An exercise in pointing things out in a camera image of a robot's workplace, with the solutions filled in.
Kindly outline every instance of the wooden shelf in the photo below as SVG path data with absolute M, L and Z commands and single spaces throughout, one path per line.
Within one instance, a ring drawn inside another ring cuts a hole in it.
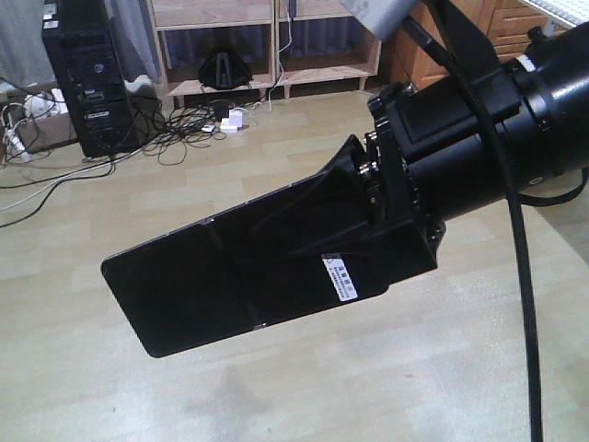
M 207 54 L 219 48 L 234 49 L 246 60 L 253 74 L 248 86 L 231 90 L 259 89 L 264 94 L 274 86 L 279 75 L 277 54 L 284 45 L 280 42 L 280 30 L 286 26 L 286 1 L 150 0 L 163 70 L 162 91 L 168 97 L 166 109 L 171 107 L 171 98 L 181 105 L 186 95 L 224 92 L 203 88 L 197 80 Z M 360 88 L 364 88 L 366 79 L 377 74 L 380 41 L 360 26 L 339 0 L 297 0 L 296 15 L 296 26 L 305 28 L 306 33 L 304 40 L 299 40 L 304 42 L 300 45 L 302 50 L 297 48 L 290 57 L 283 52 L 284 74 L 280 85 L 284 86 L 287 98 L 291 85 L 359 78 Z M 249 26 L 263 27 L 262 43 L 256 40 L 256 44 L 263 44 L 263 51 L 252 51 L 252 39 L 243 30 Z M 317 34 L 314 29 L 323 29 L 320 31 L 323 34 Z M 338 41 L 330 40 L 330 29 Z M 311 41 L 317 37 L 324 42 L 314 46 Z
M 270 74 L 254 75 L 254 79 L 249 82 L 249 86 L 236 87 L 227 91 L 213 89 L 212 87 L 202 87 L 199 80 L 185 80 L 179 83 L 169 83 L 169 95 L 173 97 L 181 97 L 185 95 L 198 95 L 202 93 L 212 94 L 217 92 L 231 92 L 232 90 L 249 90 L 249 89 L 266 89 L 272 87 L 274 81 Z

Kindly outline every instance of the curtain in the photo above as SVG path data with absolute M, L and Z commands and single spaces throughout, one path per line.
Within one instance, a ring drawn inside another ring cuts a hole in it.
M 105 3 L 125 79 L 134 81 L 141 74 L 159 78 L 146 0 Z M 0 11 L 0 76 L 21 86 L 53 81 L 40 38 L 43 0 L 0 0 Z

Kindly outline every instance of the wooden floor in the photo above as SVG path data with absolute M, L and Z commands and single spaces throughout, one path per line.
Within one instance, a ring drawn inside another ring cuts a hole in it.
M 504 203 L 449 222 L 440 269 L 381 297 L 164 359 L 144 352 L 100 275 L 114 252 L 315 172 L 371 129 L 367 99 L 277 102 L 180 166 L 134 157 L 0 230 L 0 440 L 528 440 Z M 80 159 L 73 146 L 34 164 Z M 0 183 L 54 172 L 11 167 Z M 0 205 L 29 192 L 0 191 Z M 525 217 L 546 439 L 589 440 L 589 192 Z

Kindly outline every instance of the white label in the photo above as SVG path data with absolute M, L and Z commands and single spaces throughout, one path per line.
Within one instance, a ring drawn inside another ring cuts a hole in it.
M 93 118 L 104 118 L 104 117 L 108 117 L 110 115 L 109 111 L 104 111 L 104 112 L 97 112 L 97 113 L 89 113 L 86 118 L 89 120 L 92 120 Z
M 323 264 L 328 270 L 331 282 L 335 287 L 341 302 L 351 301 L 358 297 L 356 287 L 353 286 L 352 278 L 348 273 L 346 264 L 340 255 L 323 255 Z
M 536 70 L 534 62 L 532 62 L 525 54 L 522 54 L 519 57 L 517 57 L 517 61 L 524 67 L 524 69 L 527 72 L 534 72 Z
M 53 16 L 57 14 L 57 5 L 55 3 L 49 3 L 45 5 L 45 9 L 43 10 L 43 14 L 45 16 Z
M 46 21 L 45 24 L 43 25 L 43 29 L 55 29 L 59 26 L 59 21 L 54 20 L 54 21 Z

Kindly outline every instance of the computer tower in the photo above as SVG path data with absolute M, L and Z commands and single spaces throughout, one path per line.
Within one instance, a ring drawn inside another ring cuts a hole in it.
M 144 141 L 121 74 L 103 0 L 45 0 L 42 40 L 87 157 Z

